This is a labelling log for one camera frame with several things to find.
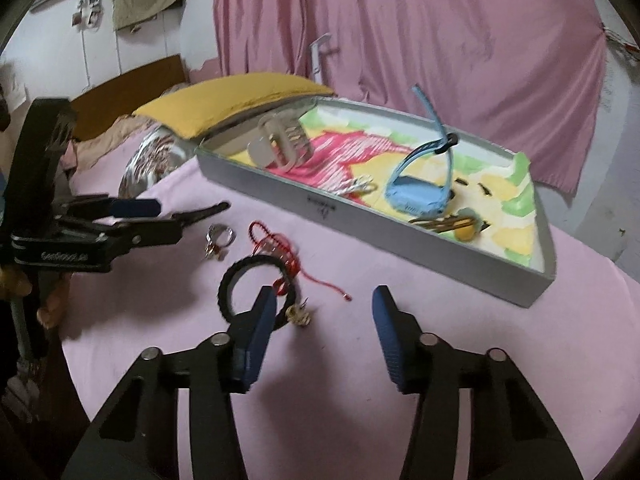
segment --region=metal screw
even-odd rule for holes
[[[229,341],[231,341],[231,338],[229,337],[229,334],[227,334],[226,332],[218,332],[217,334],[214,334],[213,336],[211,336],[210,341],[213,346],[224,346]]]
[[[425,346],[436,346],[440,339],[431,332],[426,332],[420,336],[420,342]]]
[[[504,352],[504,350],[501,350],[499,348],[491,348],[491,350],[489,350],[489,357],[498,362],[507,360],[507,354]]]
[[[150,346],[149,348],[145,348],[140,354],[145,361],[151,361],[151,359],[155,359],[160,355],[160,349],[155,346]]]

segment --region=yellow pillow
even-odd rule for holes
[[[296,96],[332,94],[329,87],[303,77],[257,72],[189,86],[142,105],[134,114],[151,117],[182,138],[193,139],[251,108]]]

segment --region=blue strap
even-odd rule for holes
[[[411,164],[414,160],[418,158],[429,155],[430,153],[435,152],[437,149],[443,147],[447,143],[447,131],[442,124],[442,121],[438,117],[436,110],[433,108],[431,101],[429,101],[428,97],[424,94],[422,89],[418,85],[414,85],[411,90],[414,91],[418,99],[422,102],[427,111],[433,116],[434,122],[436,123],[436,127],[441,135],[441,139],[432,140],[431,142],[427,142],[415,148],[409,155],[407,155],[404,160],[398,164],[395,168],[394,172],[391,174],[391,177],[388,181],[388,186],[395,182],[396,178],[400,176],[400,174],[407,168],[409,164]],[[447,163],[448,163],[448,171],[447,171],[447,180],[445,185],[442,187],[442,197],[440,199],[441,202],[447,203],[449,199],[449,193],[451,190],[451,183],[453,180],[453,154],[451,150],[447,150]]]

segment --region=black clamp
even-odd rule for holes
[[[120,380],[71,457],[63,480],[178,480],[177,395],[190,390],[194,480],[246,480],[230,394],[258,379],[276,317],[273,287],[196,348],[147,348]]]
[[[220,202],[158,219],[161,206],[155,199],[78,196],[52,204],[53,218],[43,232],[14,230],[13,258],[20,265],[39,269],[108,272],[114,258],[133,248],[176,244],[185,227],[229,207],[229,202]],[[115,224],[93,221],[109,216],[123,220]]]
[[[518,367],[499,348],[474,354],[423,333],[388,287],[373,293],[373,317],[391,380],[419,394],[401,480],[451,480],[460,388],[472,390],[470,480],[582,480],[558,427]]]

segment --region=pink curtain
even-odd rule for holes
[[[604,78],[593,0],[216,0],[225,75],[308,75],[326,32],[337,94],[442,119],[531,159],[535,180],[575,191]]]

